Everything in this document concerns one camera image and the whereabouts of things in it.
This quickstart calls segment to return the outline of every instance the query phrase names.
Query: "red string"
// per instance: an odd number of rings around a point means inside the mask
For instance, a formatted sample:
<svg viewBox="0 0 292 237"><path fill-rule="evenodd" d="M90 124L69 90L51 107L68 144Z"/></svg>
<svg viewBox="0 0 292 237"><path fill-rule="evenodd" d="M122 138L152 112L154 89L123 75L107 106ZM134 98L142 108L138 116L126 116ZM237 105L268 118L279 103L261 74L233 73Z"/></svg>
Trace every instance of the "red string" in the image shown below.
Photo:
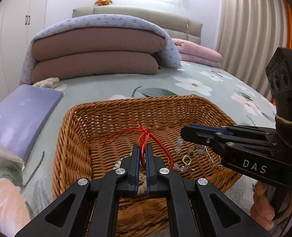
<svg viewBox="0 0 292 237"><path fill-rule="evenodd" d="M165 154L167 155L168 157L168 160L169 160L169 166L168 168L169 169L172 169L173 168L173 165L174 165L174 161L173 161L173 157L171 155L171 153L167 150L167 148L161 143L161 141L155 136L153 135L149 129L147 127L142 127L137 121L136 119L134 119L135 123L138 125L138 127L131 127L131 128L127 128L127 129L124 129L124 130L121 130L117 133L114 133L113 136L117 135L117 137L111 141L110 143L114 142L118 137L120 137L122 134L124 134L125 132L128 132L128 131L139 131L139 132L142 132L141 135L139 136L139 139L138 139L138 147L141 149L141 163L142 163L142 166L145 167L145 158L144 158L144 150L145 150L145 147L147 145L147 141L148 141L148 138L152 138L156 143L158 143L158 145L160 146L160 148L163 149L163 151L165 152ZM111 139L113 136L107 138L103 144L103 147L105 146L106 142Z"/></svg>

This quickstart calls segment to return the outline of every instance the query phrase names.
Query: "white wardrobe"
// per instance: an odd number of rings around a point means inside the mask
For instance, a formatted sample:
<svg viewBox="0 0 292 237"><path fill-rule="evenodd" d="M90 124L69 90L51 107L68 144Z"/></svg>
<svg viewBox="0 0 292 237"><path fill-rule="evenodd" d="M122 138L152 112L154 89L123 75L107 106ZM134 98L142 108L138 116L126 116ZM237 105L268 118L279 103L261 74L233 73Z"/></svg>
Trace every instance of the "white wardrobe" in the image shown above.
<svg viewBox="0 0 292 237"><path fill-rule="evenodd" d="M31 39L44 29L47 0L0 3L0 102L19 86Z"/></svg>

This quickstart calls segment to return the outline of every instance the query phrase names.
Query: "human hand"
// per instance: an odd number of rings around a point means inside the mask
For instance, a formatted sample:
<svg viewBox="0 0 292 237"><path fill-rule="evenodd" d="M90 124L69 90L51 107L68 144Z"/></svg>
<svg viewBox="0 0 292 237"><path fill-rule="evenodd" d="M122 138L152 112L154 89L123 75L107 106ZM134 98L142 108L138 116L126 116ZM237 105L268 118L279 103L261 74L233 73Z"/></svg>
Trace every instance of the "human hand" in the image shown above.
<svg viewBox="0 0 292 237"><path fill-rule="evenodd" d="M270 231L274 227L274 222L272 219L275 216L274 208L269 204L265 196L265 192L268 188L268 184L258 182L257 190L254 193L254 204L250 209L250 216L254 219L258 224L260 224L267 231ZM290 195L290 201L288 208L286 209L283 216L277 220L275 220L275 224L280 224L287 217L291 215L292 212L292 193Z"/></svg>

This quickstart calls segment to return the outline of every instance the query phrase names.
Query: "book cover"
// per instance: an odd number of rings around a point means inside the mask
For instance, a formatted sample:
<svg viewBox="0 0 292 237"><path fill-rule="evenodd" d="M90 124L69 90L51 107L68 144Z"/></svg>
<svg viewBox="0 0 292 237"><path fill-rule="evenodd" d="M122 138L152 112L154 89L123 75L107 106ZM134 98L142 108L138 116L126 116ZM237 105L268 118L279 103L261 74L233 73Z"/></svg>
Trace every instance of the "book cover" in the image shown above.
<svg viewBox="0 0 292 237"><path fill-rule="evenodd" d="M63 92L21 85L0 103L0 146L28 160L34 143Z"/></svg>

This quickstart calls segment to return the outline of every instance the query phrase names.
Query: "triangular cutout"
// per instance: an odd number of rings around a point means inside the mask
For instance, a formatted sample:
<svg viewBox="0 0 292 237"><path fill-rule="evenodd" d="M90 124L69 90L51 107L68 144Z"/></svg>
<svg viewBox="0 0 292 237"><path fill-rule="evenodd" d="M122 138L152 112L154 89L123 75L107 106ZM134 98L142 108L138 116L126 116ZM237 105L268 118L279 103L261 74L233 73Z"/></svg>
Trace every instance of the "triangular cutout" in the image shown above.
<svg viewBox="0 0 292 237"><path fill-rule="evenodd" d="M60 204L45 216L45 221L57 227L63 227L75 197L76 195L74 193L69 194L62 202L60 202Z"/></svg>
<svg viewBox="0 0 292 237"><path fill-rule="evenodd" d="M211 193L210 199L224 228L228 228L241 221L240 216L230 206L224 203L217 194Z"/></svg>

